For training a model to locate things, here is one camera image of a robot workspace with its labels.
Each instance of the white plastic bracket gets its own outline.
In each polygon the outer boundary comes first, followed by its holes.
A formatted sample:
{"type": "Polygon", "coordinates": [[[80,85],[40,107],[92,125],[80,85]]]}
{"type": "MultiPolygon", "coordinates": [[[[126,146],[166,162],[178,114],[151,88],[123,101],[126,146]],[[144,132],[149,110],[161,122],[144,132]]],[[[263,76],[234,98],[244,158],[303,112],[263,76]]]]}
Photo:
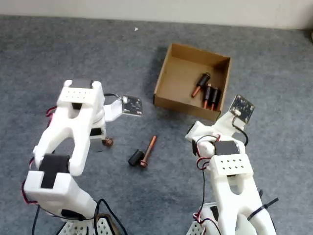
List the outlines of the white plastic bracket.
{"type": "Polygon", "coordinates": [[[85,167],[92,124],[96,114],[103,107],[104,96],[98,81],[92,83],[92,89],[72,88],[71,84],[71,80],[65,81],[53,119],[33,153],[36,167],[39,168],[46,153],[55,150],[64,139],[73,138],[75,147],[69,160],[69,172],[79,176],[85,167]],[[80,110],[74,110],[72,103],[82,104],[80,110]]]}

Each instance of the gray carpet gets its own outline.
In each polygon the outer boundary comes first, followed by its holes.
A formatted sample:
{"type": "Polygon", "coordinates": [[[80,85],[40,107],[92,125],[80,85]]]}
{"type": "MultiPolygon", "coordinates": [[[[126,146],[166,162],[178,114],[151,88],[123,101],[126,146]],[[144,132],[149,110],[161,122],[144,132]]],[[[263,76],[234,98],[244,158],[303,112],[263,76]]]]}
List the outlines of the gray carpet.
{"type": "MultiPolygon", "coordinates": [[[[90,152],[77,177],[80,187],[105,198],[129,234],[186,234],[201,202],[202,179],[184,135],[198,118],[152,104],[172,42],[233,58],[225,109],[235,94],[256,105],[247,152],[264,201],[280,199],[269,208],[278,234],[312,232],[313,45],[305,32],[0,17],[1,234],[31,233],[36,207],[23,202],[21,182],[46,127],[45,110],[55,104],[64,80],[75,78],[99,80],[105,92],[139,96],[144,105],[144,117],[108,123],[114,147],[90,152]],[[152,135],[158,141],[148,169],[129,167],[128,157],[144,150],[152,135]]],[[[68,142],[59,151],[69,147],[68,142]]],[[[206,201],[213,200],[208,183],[206,201]]],[[[41,212],[37,234],[54,234],[61,224],[41,212]]]]}

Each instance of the black rubber cap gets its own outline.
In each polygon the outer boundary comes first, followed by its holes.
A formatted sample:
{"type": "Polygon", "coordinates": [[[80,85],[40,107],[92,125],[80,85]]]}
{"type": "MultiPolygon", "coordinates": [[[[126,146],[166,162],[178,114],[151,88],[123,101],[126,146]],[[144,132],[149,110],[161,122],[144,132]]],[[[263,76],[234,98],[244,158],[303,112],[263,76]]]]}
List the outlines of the black rubber cap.
{"type": "Polygon", "coordinates": [[[208,73],[202,74],[201,78],[197,83],[197,87],[205,87],[206,83],[210,80],[210,75],[208,73]]]}
{"type": "Polygon", "coordinates": [[[221,91],[219,89],[213,89],[212,96],[210,98],[210,103],[218,104],[221,97],[221,91]]]}
{"type": "Polygon", "coordinates": [[[203,93],[203,101],[209,100],[210,96],[212,96],[213,88],[210,86],[206,86],[203,93]]]}
{"type": "Polygon", "coordinates": [[[136,152],[134,152],[134,154],[128,159],[129,165],[135,166],[139,164],[140,160],[143,159],[144,155],[145,154],[142,151],[137,149],[136,152]]]}

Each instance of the black wire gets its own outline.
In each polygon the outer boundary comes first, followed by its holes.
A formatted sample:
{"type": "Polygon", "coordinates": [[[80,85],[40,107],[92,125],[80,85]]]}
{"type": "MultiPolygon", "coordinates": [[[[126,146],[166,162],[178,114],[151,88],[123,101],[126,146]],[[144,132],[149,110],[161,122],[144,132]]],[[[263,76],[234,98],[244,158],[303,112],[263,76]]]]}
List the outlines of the black wire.
{"type": "Polygon", "coordinates": [[[240,131],[240,132],[245,136],[245,138],[246,138],[245,146],[247,146],[247,145],[248,145],[248,142],[249,142],[248,135],[247,135],[242,129],[240,129],[238,126],[234,125],[234,121],[235,121],[236,117],[237,117],[237,116],[235,116],[235,117],[233,118],[233,121],[231,122],[231,124],[233,125],[233,127],[235,127],[238,131],[240,131]]]}
{"type": "Polygon", "coordinates": [[[114,217],[114,219],[116,219],[117,223],[119,224],[119,226],[122,228],[123,232],[125,235],[127,235],[127,231],[126,229],[124,228],[122,222],[117,218],[117,216],[114,214],[114,212],[111,210],[111,208],[109,207],[108,203],[103,199],[99,199],[99,201],[97,202],[97,206],[96,206],[96,209],[94,210],[94,216],[93,216],[93,226],[94,226],[94,231],[95,231],[95,235],[99,235],[98,234],[98,229],[97,229],[97,215],[99,213],[99,209],[100,209],[100,204],[101,202],[103,202],[107,209],[109,210],[109,212],[111,213],[111,215],[114,217]]]}
{"type": "Polygon", "coordinates": [[[198,212],[198,215],[199,215],[199,216],[200,216],[200,213],[201,213],[202,208],[203,208],[203,205],[204,205],[204,197],[205,197],[205,175],[204,175],[204,169],[202,170],[202,175],[203,175],[203,195],[202,195],[201,207],[200,207],[199,212],[198,212]]]}
{"type": "Polygon", "coordinates": [[[33,222],[33,228],[31,229],[31,234],[32,235],[35,235],[35,228],[36,228],[36,222],[37,222],[37,219],[38,219],[39,211],[40,211],[40,206],[37,206],[37,211],[36,211],[34,222],[33,222]]]}
{"type": "Polygon", "coordinates": [[[203,139],[204,137],[214,137],[215,138],[215,141],[218,139],[218,137],[216,136],[213,136],[213,135],[205,135],[205,136],[201,136],[197,141],[196,141],[196,152],[198,154],[198,157],[200,157],[200,153],[198,151],[198,142],[203,139]]]}
{"type": "Polygon", "coordinates": [[[118,94],[114,94],[114,93],[104,93],[103,95],[104,95],[104,96],[115,96],[115,97],[117,97],[118,99],[121,99],[121,97],[120,97],[118,94]]]}
{"type": "Polygon", "coordinates": [[[214,224],[214,225],[215,225],[215,228],[217,229],[217,231],[219,232],[219,234],[220,234],[220,235],[222,235],[222,234],[221,234],[221,231],[220,231],[220,229],[219,229],[219,227],[217,226],[217,224],[216,224],[216,223],[213,223],[213,221],[212,221],[211,219],[209,219],[209,218],[205,218],[204,220],[202,220],[202,222],[204,222],[204,221],[206,221],[206,220],[211,221],[211,222],[212,222],[212,224],[214,224]]]}
{"type": "MultiPolygon", "coordinates": [[[[204,168],[204,165],[207,164],[207,163],[209,163],[209,162],[210,162],[210,161],[207,161],[207,162],[203,163],[202,168],[204,168]]],[[[198,212],[198,215],[199,215],[199,216],[200,216],[200,213],[201,213],[201,211],[202,211],[202,208],[203,208],[203,205],[204,205],[204,198],[205,198],[205,175],[204,175],[204,169],[202,170],[202,175],[203,175],[203,195],[202,195],[201,207],[200,207],[199,212],[198,212]]],[[[216,223],[213,223],[213,224],[215,225],[215,227],[216,227],[217,231],[219,232],[219,234],[222,235],[222,234],[221,234],[221,231],[220,231],[219,227],[217,227],[216,223]]]]}
{"type": "Polygon", "coordinates": [[[71,219],[71,218],[68,218],[68,217],[62,217],[62,216],[56,215],[56,214],[54,214],[54,213],[51,213],[51,212],[47,211],[46,209],[44,209],[44,208],[42,208],[42,207],[40,207],[40,209],[42,209],[43,211],[47,212],[47,213],[50,214],[52,217],[56,217],[56,218],[60,218],[60,219],[75,220],[75,221],[85,221],[85,220],[91,220],[91,219],[93,219],[93,218],[89,218],[89,219],[75,219],[75,218],[73,218],[73,219],[71,219]]]}

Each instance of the screw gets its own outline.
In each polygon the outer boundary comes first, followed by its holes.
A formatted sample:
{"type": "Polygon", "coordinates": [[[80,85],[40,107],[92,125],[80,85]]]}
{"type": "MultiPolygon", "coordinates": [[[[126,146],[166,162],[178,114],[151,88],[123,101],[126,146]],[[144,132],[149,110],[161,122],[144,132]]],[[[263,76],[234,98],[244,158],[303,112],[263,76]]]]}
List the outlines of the screw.
{"type": "Polygon", "coordinates": [[[146,153],[145,153],[145,156],[144,156],[143,159],[140,161],[140,166],[141,166],[142,168],[146,168],[146,167],[148,166],[148,157],[150,156],[151,151],[152,151],[152,149],[153,149],[153,147],[154,147],[156,141],[157,141],[157,136],[153,136],[152,139],[151,139],[151,141],[150,141],[150,144],[149,144],[149,146],[148,146],[148,148],[147,148],[147,151],[146,151],[146,153]]]}
{"type": "Polygon", "coordinates": [[[114,141],[112,138],[105,138],[104,140],[102,140],[102,144],[106,147],[111,148],[112,145],[114,144],[114,141]]]}

